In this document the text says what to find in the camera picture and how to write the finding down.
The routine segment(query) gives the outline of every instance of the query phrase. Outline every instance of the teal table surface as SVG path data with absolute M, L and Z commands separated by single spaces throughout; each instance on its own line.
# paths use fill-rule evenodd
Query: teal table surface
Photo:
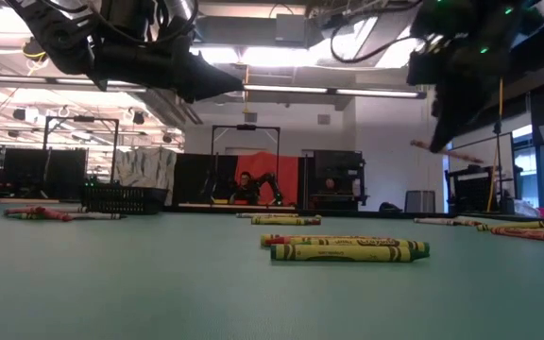
M 544 339 L 544 242 L 409 220 L 1 216 L 0 339 Z M 414 263 L 271 262 L 262 233 L 431 244 Z

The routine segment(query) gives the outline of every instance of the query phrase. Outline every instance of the man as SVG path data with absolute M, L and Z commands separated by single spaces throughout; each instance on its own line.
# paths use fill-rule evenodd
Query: man
M 236 188 L 236 192 L 230 197 L 230 204 L 236 200 L 245 200 L 249 205 L 258 205 L 260 200 L 260 187 L 268 183 L 274 193 L 276 205 L 282 205 L 282 195 L 279 184 L 272 173 L 265 173 L 259 178 L 253 178 L 248 171 L 241 173 L 241 182 Z

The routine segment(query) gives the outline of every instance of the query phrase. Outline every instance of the glass window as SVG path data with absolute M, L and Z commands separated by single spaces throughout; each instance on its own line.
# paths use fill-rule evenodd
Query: glass window
M 516 180 L 518 181 L 518 198 L 538 208 L 538 182 L 536 180 L 536 153 L 532 146 L 514 152 L 516 156 Z

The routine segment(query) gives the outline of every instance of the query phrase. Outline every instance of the red backdrop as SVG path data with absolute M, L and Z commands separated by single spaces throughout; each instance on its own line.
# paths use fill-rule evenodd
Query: red backdrop
M 279 173 L 277 179 L 280 192 L 284 199 L 284 205 L 298 202 L 298 172 L 299 158 L 280 156 Z M 241 182 L 241 173 L 248 171 L 251 176 L 258 178 L 265 173 L 276 173 L 276 155 L 267 152 L 258 152 L 255 155 L 239 156 L 236 165 L 235 179 L 237 183 Z M 267 204 L 274 199 L 272 189 L 266 183 L 260 189 L 260 204 Z

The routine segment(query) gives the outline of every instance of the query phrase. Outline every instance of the black plastic crate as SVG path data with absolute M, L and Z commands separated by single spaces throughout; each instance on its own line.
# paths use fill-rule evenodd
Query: black plastic crate
M 81 205 L 88 212 L 155 214 L 162 210 L 167 189 L 95 184 L 81 187 Z

